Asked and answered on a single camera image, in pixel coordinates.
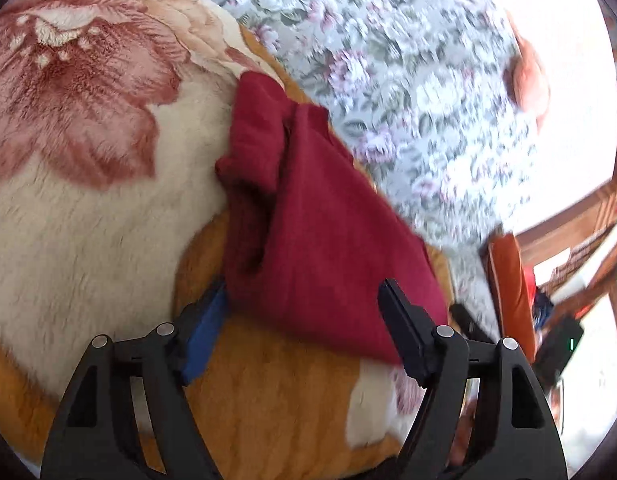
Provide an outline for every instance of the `folded red cloth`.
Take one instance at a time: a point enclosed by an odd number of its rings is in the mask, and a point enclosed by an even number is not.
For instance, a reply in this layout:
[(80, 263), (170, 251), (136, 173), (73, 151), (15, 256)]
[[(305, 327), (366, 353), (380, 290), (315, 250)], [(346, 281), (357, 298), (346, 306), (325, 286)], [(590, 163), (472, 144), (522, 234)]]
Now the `folded red cloth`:
[(240, 79), (230, 152), (224, 273), (231, 305), (287, 333), (398, 364), (377, 306), (394, 278), (447, 322), (424, 243), (352, 165), (328, 112), (298, 105), (261, 73)]

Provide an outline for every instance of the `blue floral sheet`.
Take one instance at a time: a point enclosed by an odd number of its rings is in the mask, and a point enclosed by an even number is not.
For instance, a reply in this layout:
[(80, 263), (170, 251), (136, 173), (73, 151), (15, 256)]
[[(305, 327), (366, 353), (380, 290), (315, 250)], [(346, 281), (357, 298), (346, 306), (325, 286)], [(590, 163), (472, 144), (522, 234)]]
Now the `blue floral sheet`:
[(535, 121), (507, 90), (518, 50), (504, 10), (493, 0), (213, 1), (328, 108), (393, 208), (451, 258), (459, 299), (495, 335), (477, 248), (527, 202), (535, 153)]

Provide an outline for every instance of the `silver screw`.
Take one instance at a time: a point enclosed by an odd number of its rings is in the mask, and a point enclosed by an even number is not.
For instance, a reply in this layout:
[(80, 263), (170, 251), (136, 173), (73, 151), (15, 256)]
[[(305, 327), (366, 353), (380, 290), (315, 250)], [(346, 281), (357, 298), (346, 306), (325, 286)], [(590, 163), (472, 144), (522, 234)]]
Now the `silver screw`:
[(108, 343), (108, 338), (105, 335), (97, 335), (91, 341), (91, 345), (95, 348), (106, 346), (106, 343)]
[(162, 323), (157, 327), (157, 333), (159, 335), (171, 335), (173, 330), (175, 330), (173, 323)]
[(512, 337), (505, 337), (503, 343), (509, 350), (517, 350), (517, 347), (519, 346), (517, 341), (515, 341)]
[(453, 337), (455, 331), (448, 325), (439, 325), (437, 327), (437, 333), (442, 337)]

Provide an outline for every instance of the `fleece blanket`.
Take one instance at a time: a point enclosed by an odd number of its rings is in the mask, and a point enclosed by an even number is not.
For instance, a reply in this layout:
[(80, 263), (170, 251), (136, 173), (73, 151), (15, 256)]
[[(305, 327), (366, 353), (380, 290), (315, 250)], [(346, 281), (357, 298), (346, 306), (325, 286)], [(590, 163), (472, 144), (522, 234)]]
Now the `fleece blanket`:
[[(220, 271), (228, 216), (213, 165), (237, 77), (274, 76), (258, 49), (208, 0), (1, 11), (0, 432), (34, 462), (92, 336), (144, 335)], [(431, 259), (448, 294), (446, 262)], [(403, 370), (234, 316), (187, 395), (225, 478), (272, 479), (379, 463), (399, 450), (421, 392)]]

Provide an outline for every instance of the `orange cushion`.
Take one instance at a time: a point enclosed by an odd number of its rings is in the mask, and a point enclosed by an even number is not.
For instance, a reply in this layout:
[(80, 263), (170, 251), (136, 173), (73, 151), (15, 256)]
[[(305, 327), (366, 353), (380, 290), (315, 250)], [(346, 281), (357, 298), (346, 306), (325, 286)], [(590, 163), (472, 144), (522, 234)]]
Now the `orange cushion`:
[(515, 338), (532, 363), (536, 351), (535, 331), (521, 253), (514, 235), (507, 234), (490, 241), (485, 270), (498, 312), (501, 334)]

